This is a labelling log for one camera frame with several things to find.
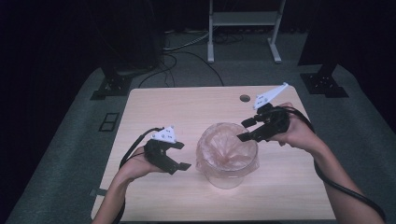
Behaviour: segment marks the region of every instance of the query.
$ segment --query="left hand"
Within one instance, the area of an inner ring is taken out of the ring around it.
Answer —
[[[123,164],[118,175],[121,175],[122,179],[133,181],[152,172],[163,173],[163,170],[149,163],[145,158],[143,147],[139,147],[132,155],[132,158]]]

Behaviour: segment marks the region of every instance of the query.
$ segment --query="shelf leg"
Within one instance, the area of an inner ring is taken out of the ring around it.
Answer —
[[[213,50],[213,0],[209,2],[209,38],[207,41],[207,61],[213,63],[215,61],[215,53]]]
[[[273,54],[275,63],[282,63],[282,60],[280,59],[279,52],[277,51],[275,42],[276,42],[277,32],[279,31],[280,22],[282,21],[283,9],[285,8],[285,4],[286,4],[286,0],[282,0],[280,2],[279,10],[277,11],[277,14],[276,14],[276,21],[275,21],[273,35],[272,35],[272,37],[267,39],[268,44],[271,49],[271,52]]]

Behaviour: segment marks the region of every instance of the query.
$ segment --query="wooden table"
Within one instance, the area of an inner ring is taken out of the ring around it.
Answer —
[[[120,160],[137,137],[154,127],[175,126],[181,150],[167,155],[191,163],[188,171],[149,174],[136,179],[127,190],[122,220],[129,221],[226,221],[334,219],[312,157],[303,150],[277,142],[259,143],[260,168],[235,189],[218,189],[195,169],[195,150],[202,133],[219,122],[240,124],[251,118],[255,96],[275,86],[202,87],[132,90],[108,159],[100,189],[107,189]],[[244,103],[240,96],[251,100]],[[305,114],[296,90],[289,86],[273,105],[291,102]],[[140,144],[149,140],[150,134]],[[95,216],[103,196],[97,196]]]

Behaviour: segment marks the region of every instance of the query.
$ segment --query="hand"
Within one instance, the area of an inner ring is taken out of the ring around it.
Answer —
[[[139,147],[134,152],[131,159],[123,164],[117,175],[119,175],[121,179],[133,181],[134,179],[145,176],[152,172],[163,173],[163,170],[149,163],[149,161],[147,161],[145,158],[143,147]]]
[[[280,106],[293,107],[291,103]],[[270,138],[278,141],[281,146],[289,144],[292,147],[304,149],[311,153],[323,146],[323,142],[309,129],[309,127],[294,114],[289,114],[290,126],[285,133],[279,133]]]

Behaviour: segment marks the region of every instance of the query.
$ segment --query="transparent container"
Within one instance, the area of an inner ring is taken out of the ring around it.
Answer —
[[[206,129],[198,141],[196,169],[215,187],[233,189],[259,168],[257,142],[241,142],[237,137],[247,131],[241,125],[217,123]]]

